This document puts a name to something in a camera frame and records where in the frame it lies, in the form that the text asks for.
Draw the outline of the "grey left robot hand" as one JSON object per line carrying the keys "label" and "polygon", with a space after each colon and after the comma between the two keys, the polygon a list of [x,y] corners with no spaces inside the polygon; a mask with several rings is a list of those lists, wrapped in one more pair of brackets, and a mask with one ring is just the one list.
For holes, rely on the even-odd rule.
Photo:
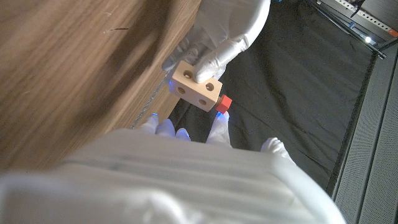
{"label": "grey left robot hand", "polygon": [[264,28],[271,0],[202,0],[195,22],[162,69],[169,72],[185,61],[194,66],[193,79],[219,80],[226,66],[253,44]]}

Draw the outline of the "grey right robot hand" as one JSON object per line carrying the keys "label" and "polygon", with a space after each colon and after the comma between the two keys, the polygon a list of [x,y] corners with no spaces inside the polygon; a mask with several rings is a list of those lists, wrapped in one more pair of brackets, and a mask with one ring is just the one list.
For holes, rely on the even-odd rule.
{"label": "grey right robot hand", "polygon": [[152,115],[45,172],[1,177],[2,223],[343,223],[332,199],[269,138],[229,143],[228,114],[204,143]]}

